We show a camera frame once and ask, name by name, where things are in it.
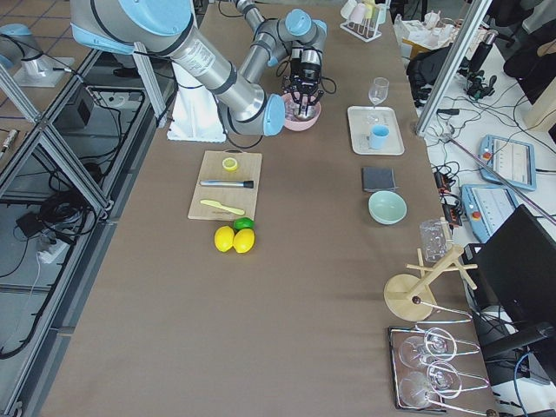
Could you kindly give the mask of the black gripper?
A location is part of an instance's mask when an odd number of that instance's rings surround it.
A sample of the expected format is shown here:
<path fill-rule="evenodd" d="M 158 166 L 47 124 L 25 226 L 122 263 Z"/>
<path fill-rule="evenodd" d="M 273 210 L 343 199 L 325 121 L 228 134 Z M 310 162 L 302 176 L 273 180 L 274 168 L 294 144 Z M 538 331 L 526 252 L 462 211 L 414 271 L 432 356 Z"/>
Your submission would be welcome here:
<path fill-rule="evenodd" d="M 292 48 L 290 74 L 282 81 L 282 89 L 294 103 L 317 103 L 324 90 L 320 88 L 322 56 L 315 48 Z"/>
<path fill-rule="evenodd" d="M 308 86 L 302 84 L 295 88 L 291 93 L 293 101 L 293 115 L 297 120 L 308 120 L 309 119 L 309 109 L 308 104 L 310 102 L 310 95 Z"/>

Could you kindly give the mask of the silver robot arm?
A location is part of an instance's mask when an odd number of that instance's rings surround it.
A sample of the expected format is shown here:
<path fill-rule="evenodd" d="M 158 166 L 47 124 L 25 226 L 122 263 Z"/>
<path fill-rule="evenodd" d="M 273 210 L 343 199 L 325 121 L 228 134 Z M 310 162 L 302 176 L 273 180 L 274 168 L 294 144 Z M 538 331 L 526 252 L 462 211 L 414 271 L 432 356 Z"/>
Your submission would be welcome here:
<path fill-rule="evenodd" d="M 239 135 L 274 136 L 286 120 L 285 103 L 259 85 L 261 73 L 294 43 L 321 48 L 327 26 L 300 9 L 271 21 L 252 1 L 237 1 L 235 7 L 255 33 L 240 68 L 195 27 L 188 1 L 73 1 L 71 28 L 74 39 L 92 49 L 131 55 L 136 43 L 142 43 L 154 56 L 181 66 L 215 96 L 227 128 Z"/>
<path fill-rule="evenodd" d="M 288 60 L 290 72 L 282 82 L 283 90 L 295 103 L 316 105 L 324 95 L 321 70 L 327 24 L 301 9 L 275 19 L 264 17 L 253 1 L 235 1 L 234 5 L 254 32 L 239 72 L 256 83 L 266 68 Z"/>

